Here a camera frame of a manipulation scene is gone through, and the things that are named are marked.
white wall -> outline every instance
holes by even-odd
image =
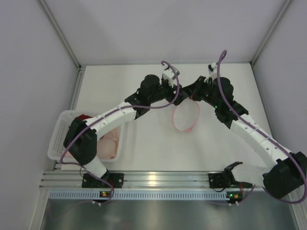
[[[273,132],[307,154],[307,1],[296,0],[254,68]]]
[[[0,228],[21,230],[76,68],[35,0],[3,2],[0,31]]]
[[[249,62],[284,0],[46,0],[87,64]]]

gray floor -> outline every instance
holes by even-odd
[[[292,208],[263,192],[239,207],[200,201],[112,201],[99,207],[78,201],[49,200],[42,230],[295,230]]]

white table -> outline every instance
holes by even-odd
[[[205,64],[174,66],[181,73],[179,80],[183,86],[207,74]],[[87,66],[76,109],[103,113],[133,94],[147,74],[161,77],[161,73],[160,65]],[[235,100],[270,133],[250,65],[222,64],[221,73],[234,86]],[[189,133],[173,127],[174,107],[151,110],[128,122],[119,159],[105,166],[126,171],[219,171],[235,161],[264,165],[240,137],[217,120],[207,103],[200,102],[200,119]]]

white plastic bin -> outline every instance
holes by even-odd
[[[47,154],[50,159],[57,160],[57,161],[60,160],[62,152],[65,149],[63,146],[63,142],[65,140],[69,126],[71,125],[72,121],[76,117],[82,114],[92,116],[92,117],[99,115],[99,113],[93,113],[93,112],[88,112],[88,111],[76,111],[76,110],[66,110],[59,115],[59,118],[53,130],[51,141],[49,143],[49,149],[48,149]],[[119,134],[119,141],[118,141],[116,157],[112,159],[100,159],[101,162],[114,162],[119,158],[119,155],[121,152],[122,141],[123,141],[124,127],[125,125],[122,124],[119,129],[120,134]],[[66,156],[64,158],[64,161],[65,162],[76,162],[76,160],[71,156],[70,157]]]

white tabletop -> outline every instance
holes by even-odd
[[[206,76],[205,64],[174,65],[180,71],[180,84],[192,84]],[[161,77],[160,65],[116,65],[86,67],[77,110],[105,112],[133,94],[147,74]],[[260,126],[270,133],[263,105],[249,64],[222,64],[222,76],[234,86],[235,100],[242,104]],[[155,105],[166,104],[161,101]],[[105,163],[109,170],[132,171],[216,171],[235,161],[264,166],[261,158],[220,123],[214,108],[199,103],[201,115],[189,133],[175,130],[174,105],[151,110],[126,124],[119,159]]]

